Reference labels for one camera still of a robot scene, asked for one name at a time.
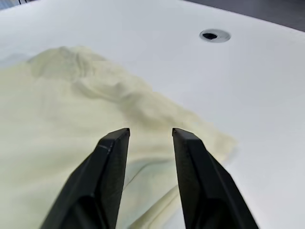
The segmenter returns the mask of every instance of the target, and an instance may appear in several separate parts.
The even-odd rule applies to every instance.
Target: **dark background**
[[[305,0],[186,0],[305,31]]]

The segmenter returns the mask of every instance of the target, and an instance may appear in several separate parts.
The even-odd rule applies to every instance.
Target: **cloth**
[[[0,228],[42,223],[69,174],[107,133],[131,137],[117,228],[161,228],[180,206],[171,131],[219,161],[235,141],[85,47],[51,49],[0,71]]]

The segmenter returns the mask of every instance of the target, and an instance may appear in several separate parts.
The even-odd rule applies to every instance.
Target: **circular hole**
[[[209,40],[213,40],[213,39],[217,38],[216,34],[209,33],[209,32],[202,34],[202,36]]]
[[[204,31],[201,31],[199,34],[199,37],[206,41],[206,42],[211,42],[211,43],[222,43],[222,42],[227,42],[230,40],[231,35],[223,30],[218,30],[218,29],[207,29]]]

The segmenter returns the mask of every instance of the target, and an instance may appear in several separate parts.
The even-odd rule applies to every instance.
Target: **crumpled fabric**
[[[60,47],[0,71],[0,228],[38,228],[100,138],[129,127],[117,228],[161,228],[181,206],[173,127],[223,161],[234,139],[85,47]]]

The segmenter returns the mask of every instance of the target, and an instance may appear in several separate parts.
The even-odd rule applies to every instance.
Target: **white table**
[[[41,0],[1,11],[0,28],[0,59],[89,46],[233,135],[226,169],[259,226],[304,228],[304,33],[179,0]],[[209,28],[232,38],[200,40]]]

